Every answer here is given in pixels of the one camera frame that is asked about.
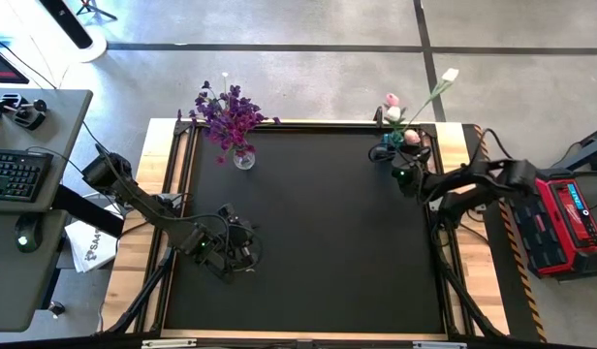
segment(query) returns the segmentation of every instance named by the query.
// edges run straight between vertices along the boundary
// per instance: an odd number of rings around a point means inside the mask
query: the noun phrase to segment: concrete floor
[[[79,1],[69,3],[78,8]],[[197,6],[99,0],[98,6],[118,20],[79,20],[113,43],[422,44],[413,0],[202,0]],[[434,47],[597,48],[597,0],[424,0],[423,9]],[[221,72],[266,115],[281,118],[370,119],[386,92],[397,93],[411,111],[428,93],[421,53],[110,50],[89,64],[46,55],[62,88],[94,92],[88,125],[135,168],[148,120],[190,109],[202,80],[221,86]],[[517,158],[548,166],[597,129],[597,55],[434,54],[433,60],[436,76],[460,69],[443,96],[447,121],[494,129]],[[36,68],[47,71],[42,63]],[[421,119],[434,115],[426,109]],[[90,161],[92,144],[81,132],[73,161]],[[489,145],[497,157],[498,148]],[[64,181],[82,194],[91,191],[73,169]],[[530,278],[549,341],[597,347],[597,277],[564,284]],[[102,271],[63,275],[62,295],[72,303],[79,295],[90,305],[73,306],[70,317],[57,322],[39,312],[30,330],[0,334],[0,341],[92,333],[102,297],[82,290],[102,295],[108,280]],[[79,292],[82,282],[87,286]]]

